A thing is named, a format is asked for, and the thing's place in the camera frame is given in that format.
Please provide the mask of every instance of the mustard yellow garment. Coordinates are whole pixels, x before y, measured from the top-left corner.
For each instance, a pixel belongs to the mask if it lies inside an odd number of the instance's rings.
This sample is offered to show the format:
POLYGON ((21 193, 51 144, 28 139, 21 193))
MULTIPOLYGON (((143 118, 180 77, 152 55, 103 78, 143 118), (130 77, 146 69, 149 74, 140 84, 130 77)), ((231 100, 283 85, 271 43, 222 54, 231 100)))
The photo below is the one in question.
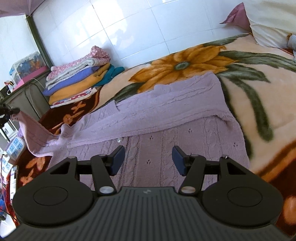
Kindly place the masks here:
POLYGON ((48 101, 49 104, 52 105, 56 101, 70 98, 71 96, 77 95, 82 91, 87 90, 88 88, 90 88, 91 86, 93 86, 94 84, 98 83, 103 79, 104 75, 108 71, 109 66, 110 66, 110 63, 107 63, 101 68, 99 68, 92 75, 85 78, 84 80, 58 90, 49 98, 49 101, 48 101))

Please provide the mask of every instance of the stack of folded clothes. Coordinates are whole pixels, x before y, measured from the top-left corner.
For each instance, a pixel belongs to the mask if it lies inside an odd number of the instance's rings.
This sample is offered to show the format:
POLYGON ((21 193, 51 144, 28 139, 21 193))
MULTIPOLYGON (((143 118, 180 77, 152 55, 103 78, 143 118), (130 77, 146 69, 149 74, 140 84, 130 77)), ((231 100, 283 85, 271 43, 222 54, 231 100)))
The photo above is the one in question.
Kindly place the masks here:
POLYGON ((97 92, 124 71, 109 63, 110 56, 103 49, 93 46, 90 54, 62 66, 54 66, 46 78, 43 95, 50 96, 51 108, 78 102, 97 92))

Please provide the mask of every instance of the white wall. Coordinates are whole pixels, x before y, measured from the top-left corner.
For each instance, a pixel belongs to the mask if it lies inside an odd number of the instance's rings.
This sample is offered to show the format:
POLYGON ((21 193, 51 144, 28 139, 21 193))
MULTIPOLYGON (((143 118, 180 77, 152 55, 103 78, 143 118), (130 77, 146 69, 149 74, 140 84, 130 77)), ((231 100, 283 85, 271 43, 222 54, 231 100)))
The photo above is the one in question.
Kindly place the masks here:
POLYGON ((0 89, 10 80, 11 66, 36 51, 25 15, 0 18, 0 89))
POLYGON ((219 25, 242 0, 46 0, 33 14, 54 65, 106 49, 133 67, 245 32, 219 25))

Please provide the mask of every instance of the bed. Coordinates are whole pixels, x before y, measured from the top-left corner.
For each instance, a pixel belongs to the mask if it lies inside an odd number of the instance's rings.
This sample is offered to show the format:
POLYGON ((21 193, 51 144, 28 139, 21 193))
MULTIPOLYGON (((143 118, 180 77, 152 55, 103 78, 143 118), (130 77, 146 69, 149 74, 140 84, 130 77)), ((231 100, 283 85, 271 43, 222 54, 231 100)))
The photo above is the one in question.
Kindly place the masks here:
MULTIPOLYGON (((170 84, 207 71, 219 78, 225 101, 242 128, 251 171, 284 197, 277 226, 289 235, 296 233, 296 63, 287 50, 259 46, 251 34, 201 44, 131 68, 91 97, 50 109, 40 123, 59 134, 62 124, 73 125, 112 100, 119 102, 156 84, 170 84)), ((17 163, 18 187, 44 172, 50 158, 37 158, 26 150, 17 163)), ((7 195, 6 206, 14 215, 7 195)))

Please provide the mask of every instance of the pink box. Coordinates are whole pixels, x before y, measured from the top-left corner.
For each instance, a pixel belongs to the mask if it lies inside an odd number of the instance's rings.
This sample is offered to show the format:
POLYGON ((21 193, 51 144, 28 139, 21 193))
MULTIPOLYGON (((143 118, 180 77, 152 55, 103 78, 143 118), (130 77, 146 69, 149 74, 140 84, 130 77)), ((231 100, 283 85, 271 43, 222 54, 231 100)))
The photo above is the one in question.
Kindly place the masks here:
POLYGON ((22 78, 21 81, 17 84, 17 86, 13 89, 13 91, 17 90, 19 87, 30 81, 31 79, 34 79, 36 76, 44 73, 48 70, 47 66, 41 67, 40 69, 34 71, 33 73, 27 75, 26 77, 22 78))

